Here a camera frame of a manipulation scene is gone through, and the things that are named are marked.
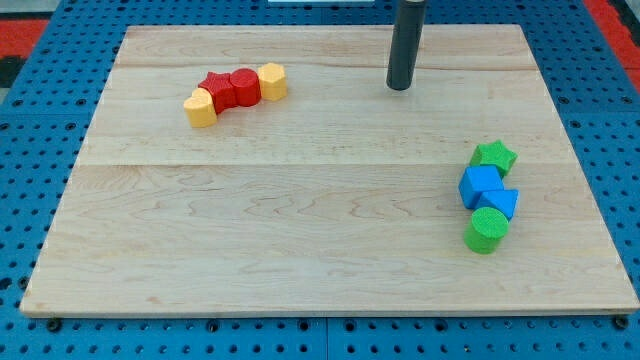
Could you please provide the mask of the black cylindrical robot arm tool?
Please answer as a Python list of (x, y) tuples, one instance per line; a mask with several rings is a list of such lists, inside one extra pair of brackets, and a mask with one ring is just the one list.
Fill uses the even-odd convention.
[(386, 77), (390, 89), (404, 91), (411, 87), (426, 5), (426, 0), (398, 2)]

